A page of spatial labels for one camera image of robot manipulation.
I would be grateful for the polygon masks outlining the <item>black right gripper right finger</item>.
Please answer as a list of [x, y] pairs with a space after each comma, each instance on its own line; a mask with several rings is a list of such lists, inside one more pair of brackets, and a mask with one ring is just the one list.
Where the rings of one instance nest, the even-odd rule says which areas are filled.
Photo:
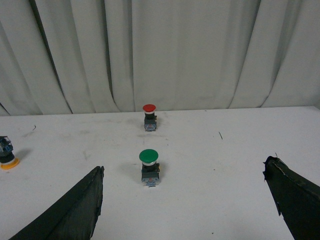
[[295, 240], [320, 238], [320, 187], [291, 170], [278, 157], [264, 162], [267, 182], [277, 212]]

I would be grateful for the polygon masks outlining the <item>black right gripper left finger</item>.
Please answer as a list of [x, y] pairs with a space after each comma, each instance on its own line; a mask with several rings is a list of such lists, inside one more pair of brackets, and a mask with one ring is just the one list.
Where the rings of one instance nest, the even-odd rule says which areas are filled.
[[96, 166], [12, 240], [89, 240], [101, 214], [104, 167]]

